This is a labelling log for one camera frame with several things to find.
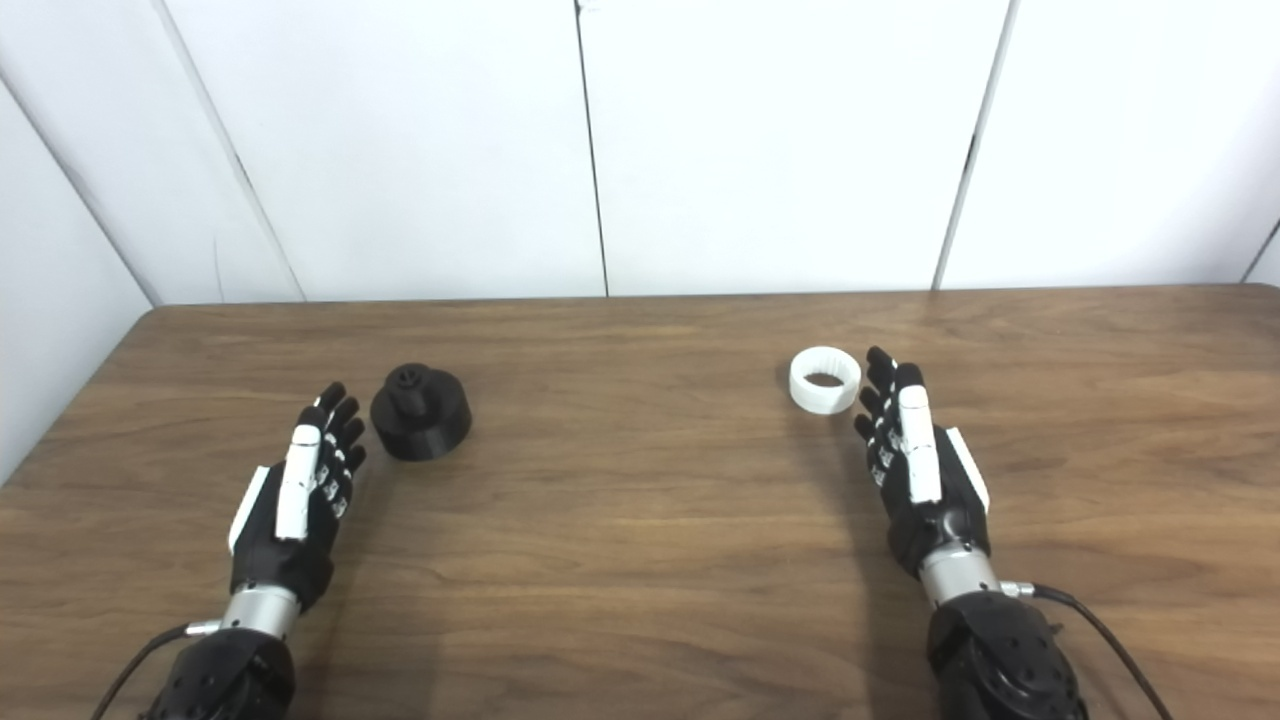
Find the black and white right hand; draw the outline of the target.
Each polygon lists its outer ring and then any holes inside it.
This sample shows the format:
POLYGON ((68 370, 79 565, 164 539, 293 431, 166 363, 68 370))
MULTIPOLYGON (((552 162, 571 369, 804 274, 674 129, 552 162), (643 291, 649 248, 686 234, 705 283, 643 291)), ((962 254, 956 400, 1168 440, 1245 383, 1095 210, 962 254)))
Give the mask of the black and white right hand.
POLYGON ((986 480, 960 429, 934 420, 922 369, 879 346, 867 351, 867 363, 855 429, 890 520, 895 560, 918 577, 945 546, 989 553, 986 480))

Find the black and white left hand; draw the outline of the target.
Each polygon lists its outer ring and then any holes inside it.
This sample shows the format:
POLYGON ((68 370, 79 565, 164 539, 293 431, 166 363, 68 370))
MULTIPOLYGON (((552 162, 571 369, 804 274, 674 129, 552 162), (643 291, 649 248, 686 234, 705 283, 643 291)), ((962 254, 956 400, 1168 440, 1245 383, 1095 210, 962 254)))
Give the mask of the black and white left hand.
POLYGON ((358 401, 330 383, 300 414, 285 456, 253 470, 228 533, 230 592, 273 585, 308 611, 334 575, 332 552, 367 452, 358 401))

